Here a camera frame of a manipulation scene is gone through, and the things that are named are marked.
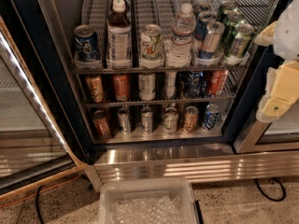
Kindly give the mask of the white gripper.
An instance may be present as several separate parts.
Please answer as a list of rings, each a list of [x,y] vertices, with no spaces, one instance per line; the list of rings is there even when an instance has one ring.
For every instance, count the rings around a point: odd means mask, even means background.
[[[278,22],[265,27],[254,43],[264,47],[274,44],[275,54],[286,60],[278,69],[268,69],[265,94],[256,112],[258,121],[271,123],[299,99],[299,62],[296,61],[299,59],[299,0],[292,0]]]

